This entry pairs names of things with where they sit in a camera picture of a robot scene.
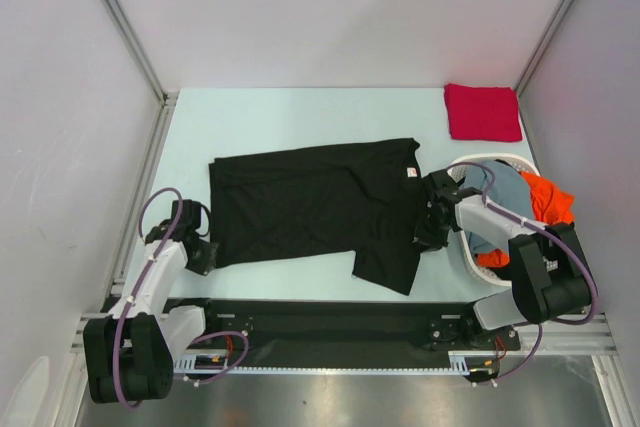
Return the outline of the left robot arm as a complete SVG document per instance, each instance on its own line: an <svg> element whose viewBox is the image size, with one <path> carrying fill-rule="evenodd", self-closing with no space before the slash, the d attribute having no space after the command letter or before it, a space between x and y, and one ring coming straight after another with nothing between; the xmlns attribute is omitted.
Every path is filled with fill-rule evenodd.
<svg viewBox="0 0 640 427"><path fill-rule="evenodd" d="M137 406L167 397L174 362L193 340L207 347L221 334L221 323L200 306L163 309L184 271L205 276L215 263L217 245L198 232L209 209L198 201L174 201L170 217L144 238L145 258L133 287L106 316L91 319L82 339L91 399L97 404Z"/></svg>

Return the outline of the black t shirt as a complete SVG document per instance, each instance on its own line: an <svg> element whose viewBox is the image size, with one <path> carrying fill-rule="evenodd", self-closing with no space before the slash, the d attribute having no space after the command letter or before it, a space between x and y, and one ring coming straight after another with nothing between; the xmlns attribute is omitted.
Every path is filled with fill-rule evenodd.
<svg viewBox="0 0 640 427"><path fill-rule="evenodd" d="M422 252L419 147L399 138L215 159L215 267L352 252L357 278L410 294Z"/></svg>

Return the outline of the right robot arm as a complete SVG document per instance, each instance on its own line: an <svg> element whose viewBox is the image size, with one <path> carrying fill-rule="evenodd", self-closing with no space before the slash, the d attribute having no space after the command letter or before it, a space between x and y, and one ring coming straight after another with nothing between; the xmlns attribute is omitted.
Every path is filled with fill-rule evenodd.
<svg viewBox="0 0 640 427"><path fill-rule="evenodd" d="M573 226L518 215L487 190L461 189L446 169L423 177L420 189L414 242L423 251L443 249L451 232L465 231L509 256L510 289L467 304L460 318L463 343L484 348L503 330L548 321L579 326L597 314L597 288Z"/></svg>

